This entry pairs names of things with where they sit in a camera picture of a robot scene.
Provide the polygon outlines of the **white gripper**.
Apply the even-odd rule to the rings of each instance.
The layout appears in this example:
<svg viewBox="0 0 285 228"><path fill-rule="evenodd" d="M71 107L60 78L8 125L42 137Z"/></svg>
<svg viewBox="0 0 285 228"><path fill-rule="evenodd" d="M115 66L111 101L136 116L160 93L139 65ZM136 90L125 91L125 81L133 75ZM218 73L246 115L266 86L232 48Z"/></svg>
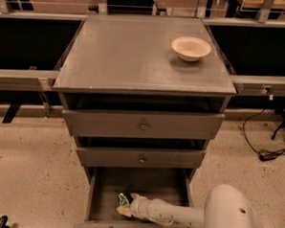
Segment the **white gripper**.
<svg viewBox="0 0 285 228"><path fill-rule="evenodd" d="M125 217L146 218L152 220L154 216L152 213L154 201L145 196L140 196L139 194L131 193L130 196L133 200L129 208L118 207L118 213Z"/></svg>

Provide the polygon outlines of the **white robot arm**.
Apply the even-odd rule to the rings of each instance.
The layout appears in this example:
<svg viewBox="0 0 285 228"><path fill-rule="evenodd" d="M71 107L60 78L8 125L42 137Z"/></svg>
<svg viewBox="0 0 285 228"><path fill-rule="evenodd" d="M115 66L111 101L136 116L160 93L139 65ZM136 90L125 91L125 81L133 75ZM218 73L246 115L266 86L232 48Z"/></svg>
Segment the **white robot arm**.
<svg viewBox="0 0 285 228"><path fill-rule="evenodd" d="M119 194L118 202L119 214L166 227L178 223L187 228L264 228L249 200L230 185L214 187L203 209L171 205L162 199L150 200L132 193Z"/></svg>

